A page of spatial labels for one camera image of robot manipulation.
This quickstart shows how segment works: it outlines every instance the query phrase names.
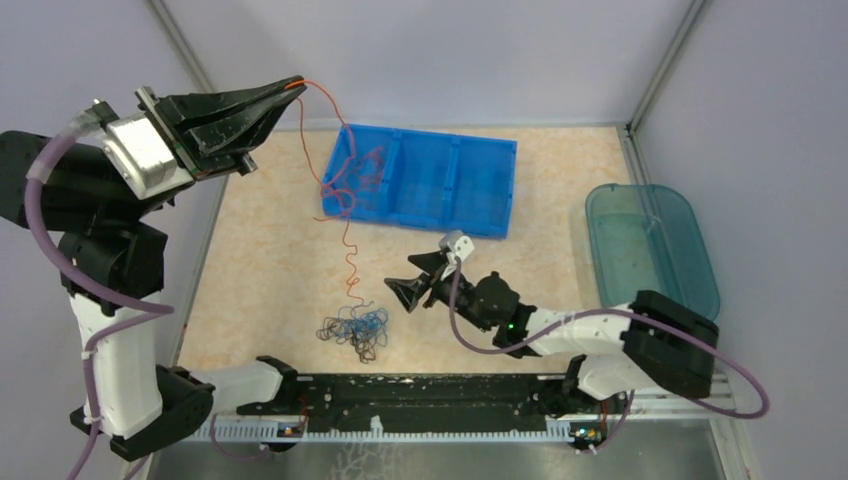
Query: speckled work surface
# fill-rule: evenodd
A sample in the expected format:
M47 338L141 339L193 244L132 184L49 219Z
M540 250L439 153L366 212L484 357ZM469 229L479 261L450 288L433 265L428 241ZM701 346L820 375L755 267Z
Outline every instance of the speckled work surface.
M558 310L599 305L584 201L604 183L628 183L613 128L453 129L518 141L512 221L506 240L475 239L463 273L476 282L497 270L523 302ZM336 131L307 133L322 174ZM563 371L569 355L516 360L479 355L453 338L447 309L404 312L384 277L411 278L412 253L437 249L442 234L354 223L361 283L355 292L389 311L389 342L377 360L359 362L349 345L315 336L324 317L352 301L344 223L316 222L319 189L297 133L275 133L257 150L259 170L230 179L186 330L180 364L212 369L273 355L301 372L480 373ZM469 340L490 346L458 319Z

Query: translucent plastic bin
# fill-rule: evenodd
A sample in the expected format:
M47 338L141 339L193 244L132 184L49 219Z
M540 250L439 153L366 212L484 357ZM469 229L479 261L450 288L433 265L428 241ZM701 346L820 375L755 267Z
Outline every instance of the translucent plastic bin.
M602 185L586 199L601 304L655 290L715 321L720 299L695 213L660 185Z
M366 125L350 128L357 158L334 187L353 192L351 219L506 237L516 142ZM324 182L337 175L349 156L347 130L342 128ZM342 195L345 208L350 202L349 195ZM326 215L340 213L335 197L325 198L323 208Z

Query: blue plastic tray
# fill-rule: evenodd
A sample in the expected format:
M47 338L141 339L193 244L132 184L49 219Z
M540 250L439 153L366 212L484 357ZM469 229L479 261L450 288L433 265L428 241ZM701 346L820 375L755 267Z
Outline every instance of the blue plastic tray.
M505 238L512 212L517 144L510 140L350 125L356 158L333 187L352 192L350 218L426 230L462 230ZM339 131L324 182L350 157ZM341 194L341 206L351 205ZM324 214L341 212L339 199L323 199Z

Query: gray wall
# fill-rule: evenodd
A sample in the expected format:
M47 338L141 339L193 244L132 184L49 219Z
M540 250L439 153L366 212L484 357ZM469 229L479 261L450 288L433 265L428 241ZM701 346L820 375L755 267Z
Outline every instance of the gray wall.
M396 126L629 120L689 2L166 1L220 88L301 73L348 120Z
M848 468L846 23L843 0L716 1L640 134L698 215L720 347L774 401L748 424L768 479Z
M52 134L91 99L135 111L133 90L193 90L140 1L7 2L0 12L0 131ZM151 224L171 235L164 299L186 308L215 185L183 193ZM58 273L28 231L0 221L0 478L64 478L85 438L68 413L85 399L76 321ZM158 354L175 348L179 315L160 321ZM81 478L117 477L102 442Z

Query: tangled wire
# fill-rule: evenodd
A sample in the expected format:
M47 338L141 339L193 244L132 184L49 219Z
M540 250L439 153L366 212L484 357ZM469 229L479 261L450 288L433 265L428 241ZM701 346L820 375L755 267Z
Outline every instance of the tangled wire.
M350 343L359 355L359 361L369 363L377 359L377 347L385 347L389 343L389 312L379 308L360 315L357 308L362 307L340 308L335 317L324 319L315 335L324 341L334 338L339 345Z

